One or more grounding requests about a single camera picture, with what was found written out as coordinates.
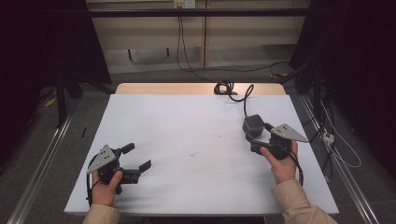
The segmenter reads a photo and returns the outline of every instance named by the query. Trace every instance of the gray floor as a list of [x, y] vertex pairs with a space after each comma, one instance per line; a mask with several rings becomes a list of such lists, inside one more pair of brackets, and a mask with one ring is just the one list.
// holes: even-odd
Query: gray floor
[[[257, 66], [236, 66], [233, 69], [244, 69]], [[288, 73], [290, 69], [286, 66], [275, 66], [274, 73]], [[267, 82], [270, 79], [270, 70], [264, 69], [256, 72], [240, 73], [225, 71], [204, 71], [200, 76], [219, 81], [224, 78], [233, 77], [235, 82]], [[179, 70], [167, 70], [157, 72], [140, 72], [133, 74], [112, 75], [113, 85], [116, 87], [121, 82], [202, 82], [192, 73]], [[76, 114], [71, 120], [70, 126], [65, 133], [64, 140], [60, 144], [57, 153], [44, 174], [43, 182], [30, 207], [29, 213], [24, 218], [24, 223], [81, 223], [82, 217], [75, 217], [64, 213], [74, 180], [81, 169], [88, 150], [91, 146], [95, 132], [101, 117], [106, 109], [108, 95], [105, 95], [88, 85], [82, 84], [84, 95], [81, 99], [67, 98], [69, 111], [72, 105], [78, 104]], [[294, 103], [301, 122], [309, 120], [301, 101], [301, 95], [297, 94], [293, 82], [285, 85], [285, 90]], [[50, 107], [44, 107], [45, 101], [41, 102], [30, 123], [28, 133], [23, 137], [16, 153], [12, 155], [9, 162], [3, 167], [0, 175], [0, 222], [6, 223], [10, 218], [18, 200], [25, 191], [35, 169], [45, 154], [48, 145], [55, 133], [57, 124], [56, 103]], [[363, 195], [373, 207], [375, 216], [380, 223], [396, 222], [396, 181], [395, 179], [373, 158], [370, 149], [364, 141], [353, 133], [343, 112], [332, 104], [335, 114], [335, 126], [337, 131], [352, 145], [361, 157], [362, 166], [357, 169], [349, 169], [361, 188]], [[312, 124], [306, 125], [307, 136], [315, 133]], [[319, 164], [325, 161], [325, 150], [317, 137], [312, 142], [312, 148], [318, 158]], [[341, 141], [337, 141], [339, 149], [345, 161], [356, 164], [356, 157], [351, 150]], [[330, 175], [330, 166], [324, 171]], [[329, 187], [337, 203], [340, 213], [333, 215], [339, 223], [368, 223], [363, 220], [356, 202], [335, 167], [333, 168]], [[122, 217], [121, 223], [145, 223], [148, 218], [142, 220], [140, 217]], [[281, 216], [266, 218], [267, 223], [282, 223]]]

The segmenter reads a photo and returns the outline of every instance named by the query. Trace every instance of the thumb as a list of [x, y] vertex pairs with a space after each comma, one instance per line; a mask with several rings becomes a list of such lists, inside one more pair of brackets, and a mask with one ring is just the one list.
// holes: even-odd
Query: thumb
[[262, 152], [262, 155], [265, 157], [265, 159], [267, 159], [272, 166], [274, 166], [278, 162], [278, 160], [273, 156], [268, 148], [262, 147], [260, 148], [260, 151]]
[[108, 184], [108, 186], [109, 186], [111, 189], [114, 189], [114, 190], [115, 190], [116, 187], [117, 187], [117, 185], [120, 183], [121, 179], [122, 179], [122, 172], [121, 172], [121, 171], [117, 171], [117, 172], [113, 175], [113, 177], [111, 178], [110, 183]]

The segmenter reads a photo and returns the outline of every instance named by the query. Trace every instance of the power cord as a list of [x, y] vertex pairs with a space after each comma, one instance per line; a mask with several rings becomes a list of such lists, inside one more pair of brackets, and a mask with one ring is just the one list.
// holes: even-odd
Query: power cord
[[[242, 99], [234, 99], [232, 97], [233, 94], [233, 80], [230, 78], [228, 80], [223, 80], [220, 83], [216, 84], [215, 89], [214, 89], [214, 93], [216, 95], [228, 95], [230, 97], [230, 99], [232, 99], [233, 101], [239, 103], [239, 102], [244, 102], [244, 113], [245, 113], [245, 117], [248, 116], [247, 113], [247, 98], [249, 97], [249, 95], [253, 92], [254, 89], [254, 85], [251, 84], [248, 88], [247, 91], [245, 92], [245, 96]], [[225, 87], [225, 91], [222, 91], [220, 88], [221, 87]]]
[[[178, 54], [179, 54], [179, 49], [180, 49], [180, 39], [181, 39], [181, 42], [182, 42], [182, 44], [183, 44], [184, 57], [185, 57], [185, 59], [186, 59], [187, 65], [188, 65], [188, 67], [189, 67], [188, 69], [185, 69], [185, 68], [181, 67], [180, 62], [179, 62], [179, 60], [178, 60], [178, 59], [179, 59]], [[266, 66], [263, 66], [263, 67], [259, 67], [259, 68], [244, 69], [244, 70], [239, 70], [239, 69], [226, 69], [226, 68], [199, 68], [199, 69], [193, 69], [193, 68], [191, 67], [191, 65], [190, 65], [190, 61], [189, 61], [189, 58], [188, 58], [188, 56], [187, 56], [186, 43], [185, 43], [185, 40], [184, 40], [183, 19], [182, 19], [181, 17], [178, 17], [177, 66], [178, 66], [178, 68], [179, 68], [181, 71], [184, 71], [184, 72], [191, 72], [191, 73], [193, 73], [196, 77], [198, 77], [198, 78], [200, 78], [200, 79], [202, 79], [202, 80], [205, 80], [205, 81], [208, 81], [208, 82], [216, 83], [216, 81], [214, 81], [214, 80], [211, 80], [211, 79], [206, 78], [206, 77], [201, 77], [201, 76], [199, 76], [196, 72], [199, 72], [199, 71], [254, 72], [254, 71], [260, 71], [260, 70], [269, 68], [269, 69], [270, 69], [270, 72], [271, 72], [271, 76], [270, 76], [270, 80], [268, 81], [268, 83], [270, 83], [270, 82], [272, 81], [273, 77], [277, 77], [277, 76], [278, 76], [278, 74], [274, 74], [274, 72], [273, 72], [273, 66], [275, 66], [275, 65], [277, 65], [277, 64], [282, 64], [282, 63], [289, 63], [289, 62], [277, 62], [277, 63], [272, 63], [272, 64], [270, 64], [270, 65], [266, 65]]]
[[[327, 116], [328, 119], [330, 119], [329, 114], [327, 113], [326, 107], [324, 106], [324, 104], [320, 101], [320, 104], [322, 105], [324, 112]], [[329, 122], [330, 125], [332, 126], [332, 128], [334, 129], [335, 133], [346, 143], [346, 145], [352, 150], [352, 152], [355, 154], [356, 158], [358, 158], [359, 164], [358, 165], [351, 165], [350, 163], [344, 161], [340, 155], [338, 155], [337, 153], [334, 152], [334, 150], [330, 147], [330, 145], [327, 143], [327, 145], [329, 146], [330, 151], [332, 151], [332, 153], [334, 153], [334, 157], [337, 158], [339, 161], [341, 161], [344, 165], [349, 166], [351, 168], [359, 168], [361, 167], [361, 158], [359, 157], [358, 153], [355, 151], [355, 149], [353, 149], [353, 147], [343, 138], [343, 136], [341, 136], [341, 134], [339, 132], [337, 132], [337, 130], [335, 129], [335, 127], [333, 126], [333, 124], [331, 122]]]

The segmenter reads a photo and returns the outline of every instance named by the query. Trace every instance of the black cable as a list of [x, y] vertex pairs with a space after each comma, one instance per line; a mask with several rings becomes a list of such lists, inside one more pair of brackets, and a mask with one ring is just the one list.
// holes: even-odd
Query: black cable
[[[189, 66], [189, 69], [182, 68], [181, 65], [180, 65], [180, 62], [178, 60], [178, 51], [180, 49], [180, 38], [181, 38], [181, 40], [183, 42], [184, 56], [186, 58], [186, 62], [187, 62], [187, 65]], [[192, 72], [196, 77], [198, 77], [200, 79], [203, 79], [203, 80], [208, 81], [208, 82], [216, 83], [216, 81], [213, 81], [213, 80], [211, 80], [209, 78], [205, 78], [205, 77], [199, 76], [198, 74], [196, 74], [196, 72], [199, 72], [199, 71], [254, 72], [254, 71], [260, 71], [260, 70], [263, 70], [263, 69], [266, 69], [266, 68], [270, 68], [271, 69], [271, 78], [268, 81], [268, 82], [270, 82], [272, 80], [272, 77], [273, 77], [272, 67], [274, 65], [281, 64], [281, 63], [289, 63], [289, 62], [272, 63], [272, 64], [266, 65], [264, 67], [252, 68], [252, 69], [246, 69], [246, 70], [226, 69], [226, 68], [200, 68], [200, 69], [193, 69], [191, 67], [191, 65], [190, 65], [189, 58], [187, 57], [186, 44], [185, 44], [185, 41], [184, 41], [183, 19], [181, 17], [178, 17], [177, 66], [179, 67], [179, 69], [181, 71]]]
[[230, 97], [230, 99], [232, 99], [233, 101], [239, 103], [239, 102], [244, 102], [244, 113], [245, 113], [245, 117], [248, 116], [247, 113], [247, 98], [249, 97], [249, 95], [253, 92], [254, 89], [254, 85], [251, 84], [248, 88], [247, 91], [245, 92], [245, 96], [242, 99], [234, 99], [232, 97], [233, 94], [233, 79], [230, 78], [228, 80], [222, 80], [220, 83], [216, 84], [215, 89], [214, 89], [214, 93], [216, 95], [228, 95]]
[[[91, 159], [90, 163], [88, 164], [88, 167], [91, 166], [91, 164], [92, 164], [93, 161], [95, 160], [96, 156], [97, 156], [97, 154]], [[93, 188], [93, 186], [95, 186], [99, 181], [100, 181], [100, 179], [99, 179], [96, 183], [94, 183], [94, 184], [92, 185], [92, 188]], [[88, 194], [88, 196], [87, 196], [86, 199], [88, 200], [88, 204], [90, 205], [90, 207], [91, 207], [91, 205], [92, 205], [92, 188], [91, 188], [91, 186], [90, 186], [90, 175], [87, 175], [87, 194]]]
[[294, 163], [296, 164], [296, 166], [298, 168], [298, 174], [299, 174], [298, 182], [302, 186], [304, 184], [304, 173], [303, 173], [303, 169], [300, 166], [300, 163], [298, 162], [297, 155], [293, 151], [291, 151], [289, 153], [289, 157], [291, 158], [292, 161], [294, 161]]
[[[182, 38], [183, 41], [183, 49], [184, 49], [184, 57], [186, 58], [187, 65], [189, 66], [190, 70], [184, 69], [180, 66], [180, 62], [178, 61], [178, 51], [180, 48], [180, 38]], [[177, 66], [180, 68], [180, 70], [185, 71], [185, 72], [191, 72], [193, 73], [196, 77], [205, 80], [207, 82], [213, 82], [216, 83], [216, 81], [213, 81], [209, 78], [206, 77], [201, 77], [196, 72], [191, 68], [189, 58], [187, 57], [187, 51], [186, 51], [186, 43], [184, 42], [184, 28], [183, 28], [183, 19], [181, 17], [178, 17], [178, 41], [177, 41]]]

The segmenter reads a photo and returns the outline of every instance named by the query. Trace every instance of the cabinet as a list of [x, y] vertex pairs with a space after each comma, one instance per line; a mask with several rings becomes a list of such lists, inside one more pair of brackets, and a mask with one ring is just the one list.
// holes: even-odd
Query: cabinet
[[[95, 9], [174, 8], [169, 0], [87, 0]], [[196, 8], [308, 8], [309, 0], [196, 0]], [[106, 51], [166, 48], [183, 51], [176, 17], [93, 18], [105, 56]], [[186, 48], [199, 54], [193, 66], [265, 64], [288, 61], [298, 41], [303, 17], [185, 17]]]

